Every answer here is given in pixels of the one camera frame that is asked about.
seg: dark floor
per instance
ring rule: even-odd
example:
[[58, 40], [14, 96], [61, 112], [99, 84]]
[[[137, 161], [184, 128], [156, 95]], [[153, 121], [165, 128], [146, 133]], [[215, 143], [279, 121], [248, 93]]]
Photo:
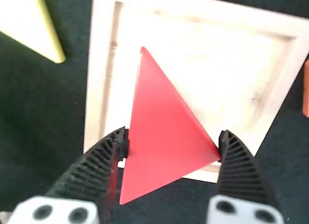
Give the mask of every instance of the dark floor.
[[[309, 0], [226, 0], [309, 18]], [[91, 0], [46, 0], [67, 56], [54, 64], [0, 34], [0, 210], [43, 194], [82, 153]], [[309, 223], [309, 119], [302, 72], [257, 159], [286, 223]], [[115, 224], [202, 224], [215, 184], [181, 179], [118, 206]]]

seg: white wooden board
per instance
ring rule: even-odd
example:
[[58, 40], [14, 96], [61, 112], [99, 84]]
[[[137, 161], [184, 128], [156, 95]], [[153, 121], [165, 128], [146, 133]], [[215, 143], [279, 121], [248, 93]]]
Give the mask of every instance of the white wooden board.
[[[93, 0], [84, 151], [129, 127], [145, 46], [215, 143], [229, 129], [256, 154], [308, 54], [308, 33], [306, 19], [217, 0]], [[186, 177], [216, 182], [219, 169]]]

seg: red triangle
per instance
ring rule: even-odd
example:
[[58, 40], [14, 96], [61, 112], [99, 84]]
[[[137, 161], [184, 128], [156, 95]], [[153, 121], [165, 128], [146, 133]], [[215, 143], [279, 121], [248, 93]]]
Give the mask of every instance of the red triangle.
[[217, 147], [143, 47], [120, 204], [220, 158]]

